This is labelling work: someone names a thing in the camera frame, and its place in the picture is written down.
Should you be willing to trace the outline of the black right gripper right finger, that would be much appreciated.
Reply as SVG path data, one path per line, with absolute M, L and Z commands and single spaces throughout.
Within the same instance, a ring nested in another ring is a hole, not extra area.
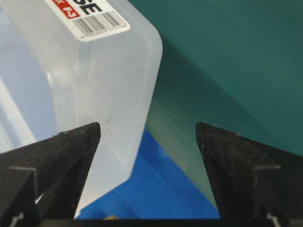
M 195 130 L 223 224 L 302 226 L 302 156 L 203 122 Z

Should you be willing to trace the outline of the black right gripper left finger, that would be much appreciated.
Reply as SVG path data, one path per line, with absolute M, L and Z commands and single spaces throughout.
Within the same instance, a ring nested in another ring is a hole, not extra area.
M 75 223 L 100 142 L 100 124 L 63 131 L 0 156 L 0 224 L 60 227 Z

